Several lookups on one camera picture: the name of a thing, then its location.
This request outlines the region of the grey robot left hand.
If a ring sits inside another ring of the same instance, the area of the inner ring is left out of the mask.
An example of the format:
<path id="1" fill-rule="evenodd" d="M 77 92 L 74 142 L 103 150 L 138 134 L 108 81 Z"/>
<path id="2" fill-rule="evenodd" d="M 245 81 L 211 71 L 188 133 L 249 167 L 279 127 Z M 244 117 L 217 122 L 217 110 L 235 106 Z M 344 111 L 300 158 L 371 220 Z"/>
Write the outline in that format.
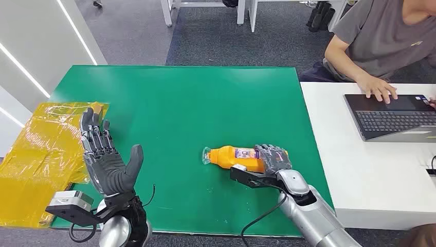
<path id="1" fill-rule="evenodd" d="M 125 164 L 114 146 L 110 122 L 100 122 L 100 115 L 91 107 L 82 113 L 79 127 L 83 158 L 95 189 L 106 197 L 134 191 L 144 158 L 142 146 L 132 146 L 130 160 Z"/>

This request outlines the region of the person's right hand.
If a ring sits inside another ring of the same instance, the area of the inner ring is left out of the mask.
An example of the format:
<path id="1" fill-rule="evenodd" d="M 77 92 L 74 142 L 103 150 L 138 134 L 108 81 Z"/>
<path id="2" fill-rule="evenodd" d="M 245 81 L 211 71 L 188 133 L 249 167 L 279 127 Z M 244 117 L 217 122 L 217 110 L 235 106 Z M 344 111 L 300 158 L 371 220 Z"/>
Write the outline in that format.
<path id="1" fill-rule="evenodd" d="M 358 76 L 355 81 L 367 98 L 373 95 L 377 101 L 384 101 L 386 104 L 390 103 L 391 98 L 394 100 L 398 99 L 397 88 L 391 86 L 383 79 L 364 74 Z"/>

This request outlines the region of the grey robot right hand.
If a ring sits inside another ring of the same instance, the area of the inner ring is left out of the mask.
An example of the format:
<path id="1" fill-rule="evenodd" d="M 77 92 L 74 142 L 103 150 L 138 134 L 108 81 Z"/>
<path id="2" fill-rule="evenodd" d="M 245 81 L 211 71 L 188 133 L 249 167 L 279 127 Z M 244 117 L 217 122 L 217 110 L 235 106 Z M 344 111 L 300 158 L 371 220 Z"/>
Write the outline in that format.
<path id="1" fill-rule="evenodd" d="M 263 162 L 266 175 L 274 175 L 280 170 L 292 168 L 288 154 L 284 149 L 271 144 L 255 145 L 254 149 Z"/>

